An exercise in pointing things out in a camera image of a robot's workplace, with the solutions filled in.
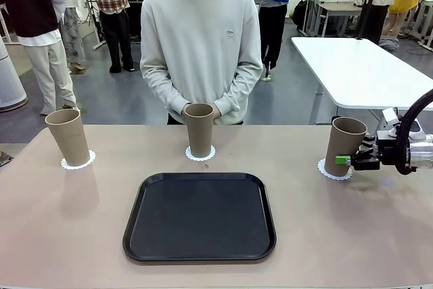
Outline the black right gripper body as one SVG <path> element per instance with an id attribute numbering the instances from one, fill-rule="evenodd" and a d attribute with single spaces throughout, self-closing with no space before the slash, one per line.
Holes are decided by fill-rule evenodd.
<path id="1" fill-rule="evenodd" d="M 397 143 L 397 138 L 377 139 L 378 153 L 380 155 L 380 161 L 383 165 L 407 165 L 407 158 L 409 156 L 407 153 L 407 150 L 409 149 L 409 141 L 405 140 L 403 142 L 403 151 L 398 151 Z"/>

